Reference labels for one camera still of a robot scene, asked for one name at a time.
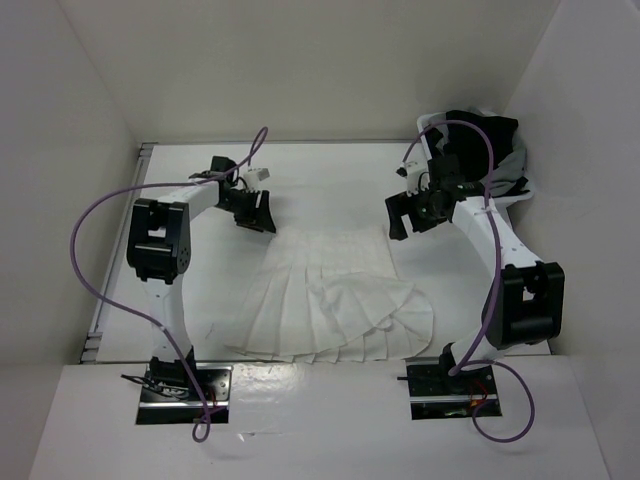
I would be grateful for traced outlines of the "white pleated skirt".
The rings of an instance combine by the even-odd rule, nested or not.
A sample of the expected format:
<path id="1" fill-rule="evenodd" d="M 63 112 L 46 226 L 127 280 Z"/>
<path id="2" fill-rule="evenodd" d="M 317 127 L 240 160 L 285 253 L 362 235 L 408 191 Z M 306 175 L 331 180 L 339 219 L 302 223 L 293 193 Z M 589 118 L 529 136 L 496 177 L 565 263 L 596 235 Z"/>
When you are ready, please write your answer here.
<path id="1" fill-rule="evenodd" d="M 396 360 L 426 350 L 433 323 L 426 295 L 398 277 L 381 226 L 288 227 L 269 243 L 223 342 L 279 361 Z"/>

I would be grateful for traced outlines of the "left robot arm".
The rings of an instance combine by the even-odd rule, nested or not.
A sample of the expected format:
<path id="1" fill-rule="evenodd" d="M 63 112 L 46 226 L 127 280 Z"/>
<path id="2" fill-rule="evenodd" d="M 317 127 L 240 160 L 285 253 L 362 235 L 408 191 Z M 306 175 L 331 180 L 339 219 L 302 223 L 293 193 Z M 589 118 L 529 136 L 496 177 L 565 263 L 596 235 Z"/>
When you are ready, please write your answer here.
<path id="1" fill-rule="evenodd" d="M 192 259 L 191 222 L 215 208 L 233 216 L 235 225 L 274 234 L 270 193 L 260 188 L 266 168 L 239 165 L 215 156 L 210 168 L 158 198 L 134 202 L 126 260 L 142 282 L 152 318 L 152 356 L 147 377 L 180 400 L 198 390 L 195 354 L 185 323 L 183 280 Z"/>

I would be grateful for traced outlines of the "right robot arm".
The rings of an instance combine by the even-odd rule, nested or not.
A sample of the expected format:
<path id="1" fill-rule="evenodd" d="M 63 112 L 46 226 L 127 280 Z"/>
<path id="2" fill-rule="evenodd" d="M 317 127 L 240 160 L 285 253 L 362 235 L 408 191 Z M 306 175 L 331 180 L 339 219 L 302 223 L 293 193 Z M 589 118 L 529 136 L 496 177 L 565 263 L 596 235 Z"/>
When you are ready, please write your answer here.
<path id="1" fill-rule="evenodd" d="M 402 241 L 441 224 L 457 227 L 491 276 L 478 329 L 446 345 L 429 370 L 409 381 L 425 396 L 475 393 L 489 361 L 510 348 L 535 345 L 561 331 L 565 274 L 529 250 L 497 212 L 479 181 L 468 181 L 454 156 L 405 160 L 403 192 L 386 199 L 389 236 Z"/>

